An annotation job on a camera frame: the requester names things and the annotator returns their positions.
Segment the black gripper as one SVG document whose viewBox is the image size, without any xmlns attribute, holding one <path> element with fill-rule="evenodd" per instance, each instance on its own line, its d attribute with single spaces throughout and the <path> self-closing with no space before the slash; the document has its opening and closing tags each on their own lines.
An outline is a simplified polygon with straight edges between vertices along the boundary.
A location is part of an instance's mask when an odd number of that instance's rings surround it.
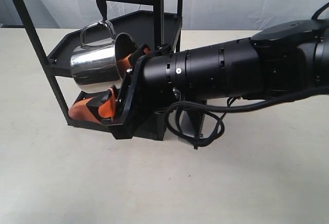
<svg viewBox="0 0 329 224">
<path fill-rule="evenodd" d="M 68 110 L 69 117 L 103 123 L 115 139 L 140 137 L 162 140 L 166 131 L 163 115 L 155 112 L 159 105 L 144 83 L 143 71 L 148 60 L 171 52 L 169 44 L 161 45 L 152 52 L 148 45 L 143 44 L 118 61 L 119 70 L 125 70 L 119 94 L 116 86 L 111 86 L 94 97 L 80 100 Z"/>
</svg>

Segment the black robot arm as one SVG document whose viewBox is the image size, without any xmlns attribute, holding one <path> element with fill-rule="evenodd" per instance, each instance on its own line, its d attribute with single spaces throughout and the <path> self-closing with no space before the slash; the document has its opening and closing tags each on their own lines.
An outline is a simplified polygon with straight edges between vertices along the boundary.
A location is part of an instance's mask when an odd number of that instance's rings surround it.
<svg viewBox="0 0 329 224">
<path fill-rule="evenodd" d="M 181 52 L 136 47 L 121 33 L 112 44 L 78 48 L 71 74 L 91 94 L 69 109 L 72 119 L 130 139 L 159 115 L 164 128 L 204 147 L 224 133 L 227 113 L 328 94 L 328 20 L 292 21 Z"/>
</svg>

